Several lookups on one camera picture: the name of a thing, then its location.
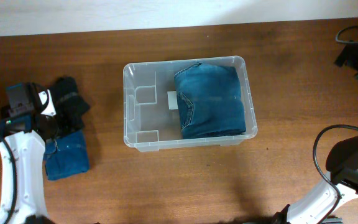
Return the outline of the teal blue garment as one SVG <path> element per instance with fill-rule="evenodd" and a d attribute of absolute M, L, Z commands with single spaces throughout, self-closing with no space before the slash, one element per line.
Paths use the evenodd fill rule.
<path fill-rule="evenodd" d="M 47 143 L 43 160 L 47 179 L 51 181 L 89 171 L 90 160 L 82 130 Z"/>

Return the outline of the dark blue jeans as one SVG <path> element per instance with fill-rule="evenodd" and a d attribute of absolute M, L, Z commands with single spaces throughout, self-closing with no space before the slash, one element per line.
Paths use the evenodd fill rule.
<path fill-rule="evenodd" d="M 196 63 L 174 76 L 183 139 L 246 132 L 239 77 L 234 67 Z"/>

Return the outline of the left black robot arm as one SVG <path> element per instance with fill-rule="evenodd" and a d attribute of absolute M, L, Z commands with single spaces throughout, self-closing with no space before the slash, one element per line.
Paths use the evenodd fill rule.
<path fill-rule="evenodd" d="M 0 120 L 0 223 L 51 223 L 43 157 L 46 142 L 58 133 L 52 93 L 36 83 L 13 85 L 6 93 L 9 105 Z"/>

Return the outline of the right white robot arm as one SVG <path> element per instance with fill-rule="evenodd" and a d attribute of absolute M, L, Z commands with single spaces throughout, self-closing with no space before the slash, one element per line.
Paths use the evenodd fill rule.
<path fill-rule="evenodd" d="M 331 218 L 345 203 L 358 198 L 358 136 L 338 142 L 331 149 L 323 173 L 317 161 L 317 146 L 324 133 L 332 129 L 358 131 L 357 126 L 335 124 L 324 128 L 313 144 L 313 162 L 322 180 L 299 201 L 275 214 L 272 223 L 314 224 L 342 223 Z"/>

